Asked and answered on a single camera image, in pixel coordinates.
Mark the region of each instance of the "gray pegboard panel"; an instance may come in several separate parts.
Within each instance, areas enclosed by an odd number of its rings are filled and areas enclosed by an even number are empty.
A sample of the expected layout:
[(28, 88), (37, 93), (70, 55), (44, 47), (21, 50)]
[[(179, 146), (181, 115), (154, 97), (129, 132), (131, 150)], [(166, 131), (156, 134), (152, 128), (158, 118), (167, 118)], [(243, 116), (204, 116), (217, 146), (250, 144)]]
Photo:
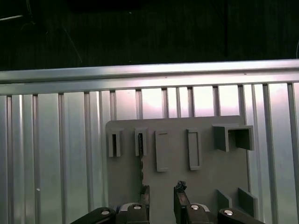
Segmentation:
[[(217, 141), (214, 126), (223, 127), (222, 140)], [(107, 162), (111, 206), (139, 200), (142, 181), (140, 158), (136, 156), (138, 133), (145, 135), (143, 182), (150, 185), (151, 223), (175, 223), (173, 187), (179, 180), (186, 182), (190, 202), (204, 204), (212, 212), (222, 204), (238, 208), (242, 204), (238, 189), (248, 191), (249, 183), (246, 149), (253, 150), (252, 126), (245, 126), (242, 117), (115, 120), (107, 123), (106, 130), (107, 139), (111, 139), (112, 130), (122, 130), (121, 156), (109, 157)], [(241, 136), (245, 145), (236, 136)]]

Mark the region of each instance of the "square bracket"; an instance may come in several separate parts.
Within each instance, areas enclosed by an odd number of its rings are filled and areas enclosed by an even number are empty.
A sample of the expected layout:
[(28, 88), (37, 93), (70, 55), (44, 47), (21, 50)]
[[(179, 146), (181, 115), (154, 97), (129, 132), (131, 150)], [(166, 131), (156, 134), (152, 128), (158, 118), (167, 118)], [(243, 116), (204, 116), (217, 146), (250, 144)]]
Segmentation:
[(253, 126), (213, 125), (215, 149), (229, 152), (230, 148), (254, 150)]

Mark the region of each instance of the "screw head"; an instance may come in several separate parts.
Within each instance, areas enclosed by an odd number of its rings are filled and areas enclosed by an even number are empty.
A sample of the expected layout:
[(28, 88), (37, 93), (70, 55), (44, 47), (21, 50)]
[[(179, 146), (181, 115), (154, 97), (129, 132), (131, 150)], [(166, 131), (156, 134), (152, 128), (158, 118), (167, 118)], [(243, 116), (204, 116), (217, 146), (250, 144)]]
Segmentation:
[(199, 209), (198, 205), (195, 205), (195, 204), (191, 205), (191, 208), (192, 208), (193, 210), (198, 210), (198, 209)]
[(224, 214), (232, 216), (234, 213), (231, 210), (224, 210)]
[(107, 211), (107, 210), (104, 210), (104, 211), (102, 211), (102, 215), (108, 215), (110, 213), (110, 211)]

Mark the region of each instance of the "rectangular slot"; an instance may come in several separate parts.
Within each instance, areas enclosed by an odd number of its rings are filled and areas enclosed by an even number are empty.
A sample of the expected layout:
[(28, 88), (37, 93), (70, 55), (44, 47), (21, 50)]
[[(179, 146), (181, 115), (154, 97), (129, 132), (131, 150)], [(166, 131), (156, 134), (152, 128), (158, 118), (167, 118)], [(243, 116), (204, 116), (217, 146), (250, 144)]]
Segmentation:
[(147, 154), (147, 128), (135, 129), (135, 154), (139, 156), (139, 152), (142, 155)]
[(113, 155), (116, 155), (116, 134), (112, 134), (112, 149), (113, 149)]
[(121, 156), (121, 132), (122, 129), (111, 130), (108, 133), (108, 154), (109, 157)]
[(157, 172), (165, 172), (169, 170), (169, 139), (166, 131), (156, 131), (156, 161)]
[(187, 131), (190, 170), (199, 170), (201, 166), (200, 135), (195, 128), (187, 129)]

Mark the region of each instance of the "reflective metal surface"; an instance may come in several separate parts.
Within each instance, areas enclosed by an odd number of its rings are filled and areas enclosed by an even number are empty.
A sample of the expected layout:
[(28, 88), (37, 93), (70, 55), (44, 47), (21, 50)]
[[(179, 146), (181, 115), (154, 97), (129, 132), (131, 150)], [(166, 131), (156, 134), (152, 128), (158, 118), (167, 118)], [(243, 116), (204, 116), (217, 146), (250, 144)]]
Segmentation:
[(269, 85), (269, 103), (278, 223), (296, 223), (297, 202), (294, 180), (292, 137), (287, 84)]
[(84, 93), (66, 93), (63, 99), (65, 220), (72, 223), (88, 212), (91, 158), (86, 158)]
[(0, 222), (67, 224), (108, 206), (112, 119), (240, 114), (259, 219), (298, 223), (298, 74), (298, 60), (0, 72)]
[(227, 73), (233, 72), (244, 77), (255, 72), (277, 71), (299, 68), (299, 60), (218, 62), (218, 63), (182, 63), (106, 66), (92, 68), (69, 68), (50, 70), (0, 71), (0, 82), (41, 82), (63, 80), (86, 80), (112, 77), (140, 77), (150, 74), (165, 76), (183, 73)]
[(62, 159), (60, 156), (60, 129), (58, 94), (40, 94), (37, 97), (38, 155), (35, 192), (37, 220), (40, 224), (62, 224), (65, 219), (66, 198)]
[(0, 96), (0, 222), (8, 223), (7, 97)]

